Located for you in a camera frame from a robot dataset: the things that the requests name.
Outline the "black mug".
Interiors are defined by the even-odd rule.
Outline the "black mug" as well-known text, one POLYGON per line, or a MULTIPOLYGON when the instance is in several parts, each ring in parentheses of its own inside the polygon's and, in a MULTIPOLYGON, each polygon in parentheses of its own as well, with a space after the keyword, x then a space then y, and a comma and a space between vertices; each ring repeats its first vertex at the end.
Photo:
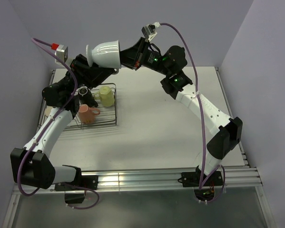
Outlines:
POLYGON ((98 103, 95 101, 94 96, 88 88, 81 87, 78 90, 78 95, 80 104, 87 105, 88 107, 98 107, 98 103))

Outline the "light blue mug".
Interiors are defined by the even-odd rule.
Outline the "light blue mug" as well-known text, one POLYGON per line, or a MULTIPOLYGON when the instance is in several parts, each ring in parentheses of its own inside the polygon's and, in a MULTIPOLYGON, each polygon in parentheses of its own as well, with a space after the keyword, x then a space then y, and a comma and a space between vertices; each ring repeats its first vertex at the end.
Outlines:
POLYGON ((120 69, 120 47, 119 41, 111 41, 101 43, 94 48, 86 45, 86 58, 88 65, 92 67, 93 64, 104 68, 120 69))

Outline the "pale yellow mug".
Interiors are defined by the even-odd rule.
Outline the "pale yellow mug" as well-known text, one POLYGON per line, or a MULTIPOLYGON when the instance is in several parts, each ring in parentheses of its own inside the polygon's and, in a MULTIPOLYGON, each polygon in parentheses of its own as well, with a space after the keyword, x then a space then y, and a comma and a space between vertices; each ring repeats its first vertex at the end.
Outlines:
POLYGON ((94 99, 100 100, 104 107, 111 107, 115 103, 113 91, 107 85, 103 85, 100 89, 94 93, 94 99))

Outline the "pink patterned mug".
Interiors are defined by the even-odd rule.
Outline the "pink patterned mug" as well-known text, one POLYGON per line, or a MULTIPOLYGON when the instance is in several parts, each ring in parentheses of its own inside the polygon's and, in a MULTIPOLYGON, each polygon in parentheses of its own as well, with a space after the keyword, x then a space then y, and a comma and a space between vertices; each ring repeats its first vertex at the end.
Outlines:
POLYGON ((87 104, 82 104, 79 107, 78 116, 82 124, 94 123, 98 115, 100 115, 100 110, 97 108, 89 107, 87 104))

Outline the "cream and brown tumbler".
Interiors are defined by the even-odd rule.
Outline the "cream and brown tumbler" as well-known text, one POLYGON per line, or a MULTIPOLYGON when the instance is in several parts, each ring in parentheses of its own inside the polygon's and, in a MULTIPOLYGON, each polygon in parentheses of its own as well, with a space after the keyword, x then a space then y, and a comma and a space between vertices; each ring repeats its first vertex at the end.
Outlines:
POLYGON ((45 111, 44 111, 44 115, 46 117, 49 117, 50 113, 51 113, 52 107, 51 106, 47 106, 45 111))

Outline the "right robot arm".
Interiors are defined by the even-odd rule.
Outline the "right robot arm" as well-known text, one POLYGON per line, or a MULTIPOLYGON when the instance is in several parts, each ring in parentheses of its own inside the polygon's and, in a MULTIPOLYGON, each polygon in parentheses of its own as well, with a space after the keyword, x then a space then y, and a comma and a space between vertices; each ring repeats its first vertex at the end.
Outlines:
POLYGON ((138 70, 143 66, 163 74, 160 83, 164 91, 201 120, 203 151, 196 180, 207 185, 225 156, 240 143, 242 120, 223 113, 197 90, 183 71, 187 65, 183 47, 172 46, 161 54, 154 44, 140 38, 134 46, 120 52, 120 61, 127 68, 138 70))

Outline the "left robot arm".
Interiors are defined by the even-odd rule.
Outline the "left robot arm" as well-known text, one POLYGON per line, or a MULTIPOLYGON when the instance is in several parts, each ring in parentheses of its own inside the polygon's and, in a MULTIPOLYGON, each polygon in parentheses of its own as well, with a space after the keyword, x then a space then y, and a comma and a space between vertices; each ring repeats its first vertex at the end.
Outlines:
POLYGON ((79 111, 76 90, 82 86, 88 89, 97 87, 110 75, 117 74, 121 61, 119 54, 114 57, 79 54, 65 66, 65 76, 42 91, 43 100, 52 107, 45 123, 24 147, 14 148, 10 154, 14 181, 25 196, 29 193, 24 191, 23 185, 36 190, 48 189, 59 183, 72 190, 82 186, 81 168, 70 165, 54 167, 49 160, 50 153, 79 111))

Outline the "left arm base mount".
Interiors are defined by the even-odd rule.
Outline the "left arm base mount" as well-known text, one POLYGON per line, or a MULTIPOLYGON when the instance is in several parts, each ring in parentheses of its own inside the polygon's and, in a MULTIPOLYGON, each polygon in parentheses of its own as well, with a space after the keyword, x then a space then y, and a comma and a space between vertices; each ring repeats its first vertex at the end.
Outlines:
POLYGON ((64 201, 66 204, 81 204, 85 200, 87 191, 97 190, 98 175, 82 175, 75 177, 72 182, 56 183, 55 191, 64 191, 64 201))

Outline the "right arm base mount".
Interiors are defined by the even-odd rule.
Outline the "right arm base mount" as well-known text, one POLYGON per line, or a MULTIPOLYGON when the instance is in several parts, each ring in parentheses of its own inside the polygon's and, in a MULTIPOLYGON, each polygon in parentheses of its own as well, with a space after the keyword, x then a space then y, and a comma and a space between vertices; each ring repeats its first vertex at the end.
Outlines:
MULTIPOLYGON (((178 183, 182 184, 184 188, 199 187, 201 171, 182 172, 178 183)), ((203 187, 223 186, 225 178, 221 171, 215 171, 204 183, 203 187)))

